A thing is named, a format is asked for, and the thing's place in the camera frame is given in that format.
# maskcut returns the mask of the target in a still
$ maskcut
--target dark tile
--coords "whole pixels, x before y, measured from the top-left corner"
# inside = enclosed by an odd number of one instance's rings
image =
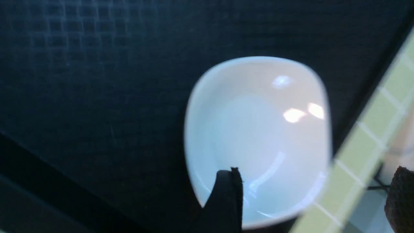
[[[62,5],[48,5],[46,7],[47,14],[52,16],[63,16],[63,7]]]
[[[50,47],[65,47],[66,46],[66,38],[62,36],[49,36],[48,37],[48,45]]]
[[[7,13],[14,16],[25,16],[27,15],[27,8],[21,1],[16,1],[11,5],[8,5]]]
[[[124,4],[124,0],[112,0],[112,3],[114,5],[123,5]]]
[[[81,6],[79,11],[80,11],[80,16],[83,16],[83,17],[95,17],[96,16],[96,8],[92,6]]]
[[[78,34],[69,34],[67,37],[67,42],[70,49],[78,49],[82,46],[81,39]]]
[[[15,32],[24,32],[27,30],[26,22],[23,20],[12,20],[13,31]]]
[[[53,51],[52,52],[52,61],[53,63],[63,63],[65,62],[65,53],[63,50]]]
[[[109,8],[102,6],[98,8],[99,19],[109,19]]]
[[[117,36],[113,39],[113,44],[115,46],[124,47],[128,45],[128,38],[124,36]]]
[[[97,47],[100,45],[99,37],[96,36],[84,36],[82,38],[82,44],[85,47]]]
[[[66,12],[66,17],[76,17],[79,15],[77,6],[66,5],[65,12]]]
[[[28,36],[14,36],[12,37],[13,45],[18,48],[30,47],[30,37]]]
[[[46,47],[46,40],[43,35],[32,36],[31,40],[32,40],[33,48],[45,48]]]
[[[82,5],[90,5],[92,4],[92,0],[82,0]]]
[[[119,35],[125,35],[126,34],[125,21],[123,21],[123,20],[115,21],[115,31]]]
[[[66,32],[81,32],[82,31],[81,23],[79,21],[66,21],[65,31]]]
[[[97,62],[98,61],[98,53],[95,49],[87,49],[86,52],[86,59],[88,62]]]
[[[41,5],[30,5],[29,12],[32,17],[38,17],[43,15],[43,9]]]
[[[13,59],[16,61],[16,63],[21,65],[26,65],[30,63],[30,55],[27,52],[14,53]]]
[[[84,31],[84,33],[95,33],[95,21],[94,20],[84,20],[83,21],[83,31]]]
[[[113,61],[115,58],[115,53],[112,50],[102,50],[99,58],[102,62]]]
[[[139,17],[140,16],[140,10],[138,8],[135,8],[135,7],[130,7],[129,8],[129,14],[130,14],[130,17]]]
[[[46,52],[34,53],[33,59],[36,63],[49,63],[51,61],[49,54]]]
[[[85,56],[84,56],[84,53],[82,51],[69,52],[67,54],[67,59],[68,59],[68,61],[84,61]]]
[[[51,32],[61,32],[62,31],[62,22],[60,20],[50,20],[49,29]]]
[[[99,32],[113,32],[113,22],[99,21],[97,22],[97,30]]]
[[[125,8],[118,8],[118,7],[111,8],[111,17],[124,18],[126,16],[127,14],[126,14]]]
[[[45,20],[33,20],[30,25],[32,32],[44,32],[48,30],[48,26]]]
[[[103,48],[113,47],[112,35],[102,34],[101,35],[101,43],[102,43]]]
[[[129,61],[129,51],[127,49],[118,50],[118,59],[124,63]]]

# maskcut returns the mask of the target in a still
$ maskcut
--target ceramic bowl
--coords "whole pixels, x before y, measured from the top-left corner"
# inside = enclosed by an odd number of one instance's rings
[[[319,76],[296,61],[245,57],[209,69],[185,117],[185,157],[202,206],[216,172],[238,167],[243,229],[297,216],[320,193],[331,159],[328,102]]]

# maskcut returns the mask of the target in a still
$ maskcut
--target grout line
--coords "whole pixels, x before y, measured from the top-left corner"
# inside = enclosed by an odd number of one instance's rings
[[[408,91],[407,96],[402,101],[401,108],[398,109],[398,112],[393,116],[390,123],[388,124],[388,128],[390,130],[388,130],[387,128],[382,138],[382,141],[386,141],[386,142],[389,141],[390,137],[392,136],[396,128],[400,125],[402,118],[407,115],[407,112],[408,112],[407,109],[410,107],[413,96],[414,96],[414,86],[411,87],[411,89]]]
[[[366,124],[364,124],[363,122],[357,121],[356,124],[366,133],[368,134],[368,136],[374,140],[377,145],[382,148],[385,149],[387,148],[387,146],[385,145],[385,143],[383,143],[369,128]]]
[[[323,208],[320,204],[314,202],[313,203],[318,209],[320,209],[324,214],[326,214],[330,219],[332,219],[333,222],[335,222],[338,226],[341,228],[344,227],[344,225],[338,221],[331,213],[329,213],[325,208]]]
[[[344,211],[345,211],[345,207],[349,207],[350,205],[352,205],[353,203],[355,203],[355,198],[354,198],[354,194],[357,193],[357,191],[361,190],[361,187],[357,184],[353,184],[352,188],[350,190],[350,192],[348,192],[348,195],[346,196],[345,200],[342,201],[342,205],[341,207],[338,209],[338,211],[336,212],[336,216],[341,216],[344,215]]]
[[[404,53],[401,57],[401,61],[411,70],[414,72],[414,62],[411,60],[411,58]]]
[[[410,69],[414,72],[414,65],[409,66]],[[405,97],[404,101],[401,103],[401,106],[397,109],[397,113],[393,116],[393,118],[391,119],[391,122],[388,124],[387,129],[384,133],[383,136],[383,140],[388,140],[389,137],[394,133],[395,128],[399,125],[399,123],[401,121],[398,121],[399,119],[401,119],[401,116],[406,115],[406,109],[407,107],[409,107],[411,101],[412,101],[412,96],[414,94],[414,87],[412,87],[409,91],[409,93],[407,94],[407,96]],[[362,122],[357,121],[356,123],[358,126],[360,126],[360,128],[366,132],[378,145],[378,148],[375,149],[371,155],[370,158],[367,160],[367,163],[364,165],[364,169],[362,170],[362,175],[363,176],[368,176],[371,173],[371,170],[366,169],[366,167],[368,165],[371,165],[372,163],[375,163],[376,161],[378,161],[378,154],[381,154],[381,152],[384,151],[384,149],[387,148],[387,146],[383,143],[383,140],[380,140],[368,127],[367,125],[365,125]],[[341,216],[344,213],[344,208],[349,206],[350,204],[352,204],[352,202],[354,202],[355,200],[353,200],[353,198],[351,198],[358,190],[360,189],[359,186],[356,186],[356,184],[353,185],[350,194],[345,198],[345,200],[343,201],[343,204],[341,205],[341,207],[339,208],[336,216]]]
[[[391,102],[392,105],[395,106],[395,108],[401,109],[401,103],[394,96],[392,96],[385,87],[378,87],[377,89]]]
[[[350,175],[361,187],[365,187],[366,185],[362,182],[358,176],[356,176],[342,161],[335,159],[335,163],[338,167],[342,168],[348,175]]]

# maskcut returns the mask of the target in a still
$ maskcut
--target tiled wall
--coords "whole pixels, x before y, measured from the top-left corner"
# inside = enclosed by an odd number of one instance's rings
[[[380,164],[387,143],[414,98],[414,37],[385,74],[339,150],[325,193],[297,222],[295,233],[340,232]]]

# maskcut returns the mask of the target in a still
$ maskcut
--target black object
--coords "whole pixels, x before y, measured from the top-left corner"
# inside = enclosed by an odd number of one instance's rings
[[[154,232],[182,232],[201,211],[182,122],[208,68],[257,55],[310,66],[327,88],[336,152],[414,17],[411,0],[3,0],[0,11],[0,133],[38,161],[0,173],[91,229],[103,214],[78,210],[87,198]],[[0,164],[26,156],[4,152]],[[53,187],[24,182],[44,182],[39,170],[79,199],[67,205]]]
[[[192,233],[241,233],[243,184],[237,168],[218,171],[210,197],[190,225]]]
[[[414,232],[414,172],[397,168],[384,210],[395,233]]]

